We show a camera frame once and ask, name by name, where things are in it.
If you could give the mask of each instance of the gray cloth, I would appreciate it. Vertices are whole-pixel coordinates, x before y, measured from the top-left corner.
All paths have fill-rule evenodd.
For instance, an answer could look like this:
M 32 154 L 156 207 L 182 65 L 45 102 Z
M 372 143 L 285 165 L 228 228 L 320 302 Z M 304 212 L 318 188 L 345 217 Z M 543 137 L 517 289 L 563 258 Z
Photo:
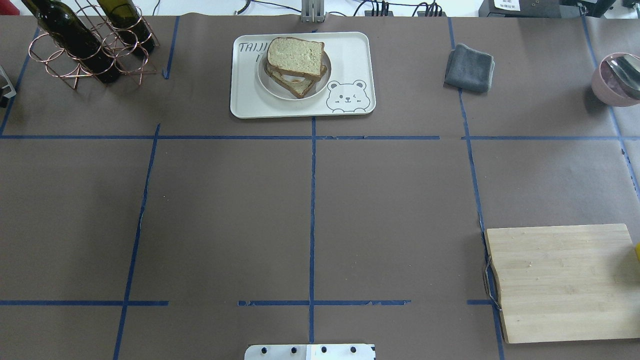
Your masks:
M 493 56 L 458 44 L 449 54 L 444 82 L 465 90 L 487 92 L 491 88 L 494 66 Z

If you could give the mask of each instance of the gray tabletop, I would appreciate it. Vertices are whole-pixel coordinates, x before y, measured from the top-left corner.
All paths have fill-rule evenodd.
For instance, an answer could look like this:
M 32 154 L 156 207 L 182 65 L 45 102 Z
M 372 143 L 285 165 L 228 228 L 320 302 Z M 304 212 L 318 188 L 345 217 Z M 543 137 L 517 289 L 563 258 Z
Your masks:
M 640 110 L 589 87 L 596 61 L 637 52 L 640 23 L 148 20 L 166 76 L 74 92 L 26 58 L 34 20 L 0 17 L 18 84 L 0 112 L 1 358 L 637 357 L 638 340 L 504 343 L 482 231 L 625 223 L 640 240 Z M 369 37 L 376 109 L 231 115 L 233 41 L 310 31 Z M 489 93 L 443 85 L 457 42 L 494 55 Z

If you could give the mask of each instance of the bread slice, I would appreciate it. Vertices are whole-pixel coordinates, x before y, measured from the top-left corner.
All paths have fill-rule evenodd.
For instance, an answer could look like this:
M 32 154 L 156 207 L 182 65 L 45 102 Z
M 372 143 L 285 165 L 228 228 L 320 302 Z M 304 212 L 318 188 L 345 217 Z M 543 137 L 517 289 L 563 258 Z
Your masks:
M 287 80 L 279 71 L 269 65 L 269 63 L 266 64 L 265 71 L 267 72 L 267 74 L 269 74 L 269 76 L 271 76 L 271 79 L 274 79 L 280 86 L 290 91 L 290 93 L 292 93 L 299 99 L 304 98 L 304 96 L 309 93 L 309 90 L 311 90 L 311 88 L 317 83 L 316 80 L 311 80 L 308 78 L 297 81 Z M 324 76 L 324 73 L 326 73 L 326 66 L 322 65 L 320 77 Z
M 279 37 L 269 44 L 267 63 L 281 74 L 318 81 L 322 77 L 323 53 L 324 42 Z

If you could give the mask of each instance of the cutting board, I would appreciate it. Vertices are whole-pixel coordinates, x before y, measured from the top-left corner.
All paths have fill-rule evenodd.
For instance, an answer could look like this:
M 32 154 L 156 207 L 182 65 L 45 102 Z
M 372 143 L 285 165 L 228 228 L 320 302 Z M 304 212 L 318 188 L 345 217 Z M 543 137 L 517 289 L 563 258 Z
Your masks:
M 640 261 L 625 224 L 485 234 L 508 343 L 640 338 Z

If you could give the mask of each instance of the bear face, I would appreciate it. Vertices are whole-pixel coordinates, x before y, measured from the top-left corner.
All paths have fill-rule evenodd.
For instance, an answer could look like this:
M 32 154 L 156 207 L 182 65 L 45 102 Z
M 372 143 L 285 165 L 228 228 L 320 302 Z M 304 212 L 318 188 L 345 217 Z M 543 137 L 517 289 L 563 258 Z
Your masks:
M 329 98 L 326 105 L 334 113 L 354 113 L 357 110 L 365 111 L 371 104 L 371 100 L 365 93 L 367 87 L 362 80 L 356 80 L 352 84 L 340 84 L 337 81 L 330 81 L 327 84 Z

